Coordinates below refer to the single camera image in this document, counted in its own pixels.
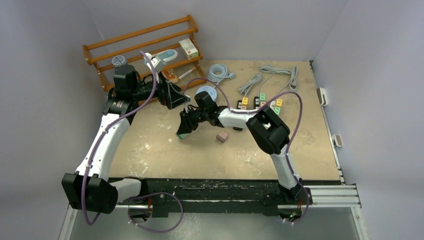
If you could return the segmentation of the white power strip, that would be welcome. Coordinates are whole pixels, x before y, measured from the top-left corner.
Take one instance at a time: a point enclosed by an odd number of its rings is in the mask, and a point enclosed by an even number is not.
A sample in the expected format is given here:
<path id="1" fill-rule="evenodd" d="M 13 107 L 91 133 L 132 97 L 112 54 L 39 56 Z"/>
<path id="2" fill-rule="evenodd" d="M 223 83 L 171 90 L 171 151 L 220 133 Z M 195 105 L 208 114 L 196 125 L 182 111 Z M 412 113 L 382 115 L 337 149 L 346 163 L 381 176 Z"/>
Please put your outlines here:
<path id="1" fill-rule="evenodd" d="M 276 107 L 276 101 L 275 100 L 273 100 L 270 104 L 269 104 L 269 107 L 274 111 L 275 110 L 275 107 Z"/>

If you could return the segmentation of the round light blue power socket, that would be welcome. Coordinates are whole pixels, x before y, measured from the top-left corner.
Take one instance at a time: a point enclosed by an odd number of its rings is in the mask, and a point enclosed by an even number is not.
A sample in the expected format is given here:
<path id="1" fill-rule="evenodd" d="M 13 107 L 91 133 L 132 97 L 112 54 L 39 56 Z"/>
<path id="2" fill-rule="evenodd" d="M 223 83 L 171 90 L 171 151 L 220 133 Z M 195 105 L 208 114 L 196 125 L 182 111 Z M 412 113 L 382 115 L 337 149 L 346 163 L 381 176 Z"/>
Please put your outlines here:
<path id="1" fill-rule="evenodd" d="M 199 87 L 196 91 L 196 94 L 199 94 L 201 92 L 206 92 L 209 94 L 209 96 L 211 97 L 211 99 L 215 102 L 217 100 L 218 97 L 218 93 L 215 87 L 212 86 L 202 86 Z"/>

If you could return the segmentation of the orange snack packet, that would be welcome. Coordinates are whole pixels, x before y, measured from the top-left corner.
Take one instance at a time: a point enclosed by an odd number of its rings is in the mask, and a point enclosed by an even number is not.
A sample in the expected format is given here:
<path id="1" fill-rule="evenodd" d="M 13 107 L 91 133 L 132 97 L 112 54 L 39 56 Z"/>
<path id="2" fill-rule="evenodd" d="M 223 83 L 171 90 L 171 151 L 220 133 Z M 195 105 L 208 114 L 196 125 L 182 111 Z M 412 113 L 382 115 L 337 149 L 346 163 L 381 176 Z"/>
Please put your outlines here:
<path id="1" fill-rule="evenodd" d="M 173 68 L 167 69 L 167 70 L 163 70 L 162 74 L 164 75 L 164 77 L 169 80 L 171 83 L 177 83 L 179 81 L 178 76 L 176 75 L 175 71 Z"/>

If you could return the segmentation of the long black power strip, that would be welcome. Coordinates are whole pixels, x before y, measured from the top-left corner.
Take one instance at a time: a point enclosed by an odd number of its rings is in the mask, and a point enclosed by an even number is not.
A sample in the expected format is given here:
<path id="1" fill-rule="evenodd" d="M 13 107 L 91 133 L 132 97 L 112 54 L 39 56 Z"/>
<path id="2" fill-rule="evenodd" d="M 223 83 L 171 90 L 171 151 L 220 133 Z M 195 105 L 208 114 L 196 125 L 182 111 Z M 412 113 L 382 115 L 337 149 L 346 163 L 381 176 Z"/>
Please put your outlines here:
<path id="1" fill-rule="evenodd" d="M 260 107 L 260 98 L 258 96 L 255 96 L 253 98 L 253 109 L 257 110 Z"/>

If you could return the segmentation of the pink USB charger plug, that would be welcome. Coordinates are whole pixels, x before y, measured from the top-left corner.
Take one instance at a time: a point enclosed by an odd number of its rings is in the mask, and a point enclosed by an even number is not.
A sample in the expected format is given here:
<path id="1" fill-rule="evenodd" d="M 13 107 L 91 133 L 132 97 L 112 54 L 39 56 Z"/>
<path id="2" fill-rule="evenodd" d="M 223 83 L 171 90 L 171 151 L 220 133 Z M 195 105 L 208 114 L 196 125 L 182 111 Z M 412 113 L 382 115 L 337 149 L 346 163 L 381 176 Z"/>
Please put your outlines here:
<path id="1" fill-rule="evenodd" d="M 218 143 L 223 144 L 223 143 L 226 142 L 226 140 L 228 139 L 228 137 L 229 137 L 229 134 L 226 131 L 222 130 L 221 132 L 219 132 L 216 135 L 216 138 L 215 139 L 216 139 L 216 141 Z"/>

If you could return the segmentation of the green plug on white strip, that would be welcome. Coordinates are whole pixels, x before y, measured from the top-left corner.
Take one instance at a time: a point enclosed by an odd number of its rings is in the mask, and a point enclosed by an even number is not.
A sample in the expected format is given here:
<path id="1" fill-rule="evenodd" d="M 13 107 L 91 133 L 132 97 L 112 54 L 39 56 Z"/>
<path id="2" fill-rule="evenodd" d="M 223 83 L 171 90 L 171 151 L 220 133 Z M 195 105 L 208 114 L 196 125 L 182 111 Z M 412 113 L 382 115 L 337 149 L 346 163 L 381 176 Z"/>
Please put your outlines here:
<path id="1" fill-rule="evenodd" d="M 275 106 L 275 107 L 274 107 L 274 112 L 275 112 L 277 115 L 279 115 L 279 114 L 280 114 L 280 112 L 281 112 L 281 108 L 280 108 L 280 107 L 278 107 L 278 106 Z"/>

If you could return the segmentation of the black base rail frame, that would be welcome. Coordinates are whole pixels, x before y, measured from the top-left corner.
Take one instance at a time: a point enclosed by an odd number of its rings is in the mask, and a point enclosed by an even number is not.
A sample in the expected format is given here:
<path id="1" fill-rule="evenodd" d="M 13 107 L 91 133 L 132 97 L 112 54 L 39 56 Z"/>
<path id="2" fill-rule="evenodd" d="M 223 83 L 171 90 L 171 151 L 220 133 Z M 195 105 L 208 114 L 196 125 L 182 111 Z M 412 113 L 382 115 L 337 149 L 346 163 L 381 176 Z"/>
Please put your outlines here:
<path id="1" fill-rule="evenodd" d="M 154 218 L 169 213 L 261 214 L 298 219 L 307 208 L 351 208 L 361 202 L 355 185 L 310 182 L 292 189 L 276 180 L 89 178 L 65 174 L 61 185 L 70 206 L 110 214 L 139 209 Z"/>

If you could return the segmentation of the white red box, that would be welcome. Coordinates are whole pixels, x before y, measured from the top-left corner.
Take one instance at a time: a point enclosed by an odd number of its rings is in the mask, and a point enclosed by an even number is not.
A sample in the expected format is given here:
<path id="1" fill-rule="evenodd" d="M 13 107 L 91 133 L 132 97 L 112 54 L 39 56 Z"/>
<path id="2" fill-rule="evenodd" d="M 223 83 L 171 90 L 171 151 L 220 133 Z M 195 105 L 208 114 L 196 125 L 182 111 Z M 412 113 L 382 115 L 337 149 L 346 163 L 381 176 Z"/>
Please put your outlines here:
<path id="1" fill-rule="evenodd" d="M 179 45 L 182 48 L 188 60 L 199 57 L 198 49 L 195 47 L 194 43 L 189 38 L 180 40 Z"/>

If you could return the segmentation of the red white pen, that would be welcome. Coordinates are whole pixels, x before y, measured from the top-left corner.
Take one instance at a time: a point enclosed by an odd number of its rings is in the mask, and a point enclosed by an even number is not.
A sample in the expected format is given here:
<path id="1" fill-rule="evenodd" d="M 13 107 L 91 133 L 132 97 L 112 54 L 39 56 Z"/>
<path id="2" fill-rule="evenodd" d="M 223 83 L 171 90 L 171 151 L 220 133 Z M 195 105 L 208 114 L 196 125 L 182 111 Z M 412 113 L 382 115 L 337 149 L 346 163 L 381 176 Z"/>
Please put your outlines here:
<path id="1" fill-rule="evenodd" d="M 184 77 L 186 77 L 187 75 L 189 75 L 190 73 L 192 73 L 194 70 L 196 70 L 196 67 L 192 67 L 189 70 L 187 70 L 186 72 L 184 72 L 182 75 L 180 75 L 178 77 L 179 80 L 183 79 Z"/>

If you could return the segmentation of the white blue round jar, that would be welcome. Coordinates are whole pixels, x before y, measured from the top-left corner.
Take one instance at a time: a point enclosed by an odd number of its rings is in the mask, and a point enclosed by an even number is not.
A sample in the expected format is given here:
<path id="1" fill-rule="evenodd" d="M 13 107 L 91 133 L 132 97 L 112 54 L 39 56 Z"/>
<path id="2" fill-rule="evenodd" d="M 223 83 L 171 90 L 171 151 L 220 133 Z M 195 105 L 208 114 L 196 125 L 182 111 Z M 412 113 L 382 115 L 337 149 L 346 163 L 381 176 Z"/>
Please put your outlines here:
<path id="1" fill-rule="evenodd" d="M 123 55 L 116 55 L 111 59 L 111 63 L 114 68 L 118 68 L 123 65 L 127 65 L 128 61 Z"/>

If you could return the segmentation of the blue toothbrush package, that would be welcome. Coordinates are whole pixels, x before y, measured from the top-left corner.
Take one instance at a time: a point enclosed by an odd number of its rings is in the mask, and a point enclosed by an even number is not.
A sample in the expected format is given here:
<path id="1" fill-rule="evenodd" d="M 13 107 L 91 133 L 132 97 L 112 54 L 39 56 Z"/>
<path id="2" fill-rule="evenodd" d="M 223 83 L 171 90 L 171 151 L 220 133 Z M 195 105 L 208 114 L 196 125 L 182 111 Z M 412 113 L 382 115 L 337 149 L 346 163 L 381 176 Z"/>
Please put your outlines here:
<path id="1" fill-rule="evenodd" d="M 160 58 L 167 63 L 176 59 L 178 56 L 178 52 L 174 49 L 166 49 L 155 54 L 146 53 L 146 55 L 152 58 Z"/>

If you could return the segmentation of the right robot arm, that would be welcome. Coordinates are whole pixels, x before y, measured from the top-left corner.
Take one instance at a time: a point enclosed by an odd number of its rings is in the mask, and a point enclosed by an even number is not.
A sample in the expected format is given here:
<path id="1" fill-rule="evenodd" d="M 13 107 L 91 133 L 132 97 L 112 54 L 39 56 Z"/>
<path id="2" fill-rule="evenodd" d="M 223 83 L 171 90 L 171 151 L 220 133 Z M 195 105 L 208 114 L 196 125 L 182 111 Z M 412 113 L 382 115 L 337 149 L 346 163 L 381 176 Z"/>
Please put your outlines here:
<path id="1" fill-rule="evenodd" d="M 176 135 L 180 139 L 203 122 L 220 128 L 248 129 L 258 147 L 272 159 L 282 200 L 288 204 L 312 203 L 312 195 L 292 165 L 290 129 L 270 107 L 264 105 L 257 111 L 243 112 L 217 105 L 206 91 L 196 94 L 194 99 L 197 106 L 188 105 L 179 114 L 180 125 Z"/>

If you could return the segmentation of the upper white wall clip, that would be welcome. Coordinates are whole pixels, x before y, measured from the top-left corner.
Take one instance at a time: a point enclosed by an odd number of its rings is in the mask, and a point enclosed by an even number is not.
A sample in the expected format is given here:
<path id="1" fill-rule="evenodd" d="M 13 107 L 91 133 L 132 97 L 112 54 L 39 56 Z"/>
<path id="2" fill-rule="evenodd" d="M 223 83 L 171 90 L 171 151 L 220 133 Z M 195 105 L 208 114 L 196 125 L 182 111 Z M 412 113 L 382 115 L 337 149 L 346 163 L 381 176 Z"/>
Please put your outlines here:
<path id="1" fill-rule="evenodd" d="M 326 107 L 329 104 L 327 91 L 323 87 L 318 87 L 316 89 L 319 104 L 323 107 Z"/>

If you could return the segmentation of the green USB charger plug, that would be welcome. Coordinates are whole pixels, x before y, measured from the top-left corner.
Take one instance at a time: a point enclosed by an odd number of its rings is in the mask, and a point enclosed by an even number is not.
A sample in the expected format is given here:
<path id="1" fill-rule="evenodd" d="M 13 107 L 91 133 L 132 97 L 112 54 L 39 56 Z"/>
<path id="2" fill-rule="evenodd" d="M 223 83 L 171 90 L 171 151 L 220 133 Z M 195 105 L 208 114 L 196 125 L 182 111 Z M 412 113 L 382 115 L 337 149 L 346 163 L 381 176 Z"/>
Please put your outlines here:
<path id="1" fill-rule="evenodd" d="M 184 138 L 186 138 L 189 134 L 188 133 L 183 133 L 183 134 L 177 134 L 177 138 L 180 140 L 183 140 Z"/>

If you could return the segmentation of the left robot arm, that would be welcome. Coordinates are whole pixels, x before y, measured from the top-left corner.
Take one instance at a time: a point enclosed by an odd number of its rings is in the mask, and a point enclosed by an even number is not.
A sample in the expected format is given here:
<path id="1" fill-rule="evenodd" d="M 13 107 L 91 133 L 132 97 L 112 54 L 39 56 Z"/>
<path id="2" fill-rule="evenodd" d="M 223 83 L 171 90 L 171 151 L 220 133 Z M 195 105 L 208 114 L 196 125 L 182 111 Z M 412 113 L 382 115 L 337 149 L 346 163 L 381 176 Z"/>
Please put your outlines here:
<path id="1" fill-rule="evenodd" d="M 190 101 L 181 88 L 157 71 L 153 80 L 145 82 L 130 64 L 115 68 L 114 88 L 108 93 L 96 137 L 74 173 L 66 173 L 61 184 L 69 205 L 76 210 L 110 214 L 117 203 L 131 199 L 146 203 L 149 191 L 140 180 L 124 178 L 109 183 L 110 168 L 118 146 L 128 131 L 139 102 L 147 104 L 156 98 L 168 109 Z"/>

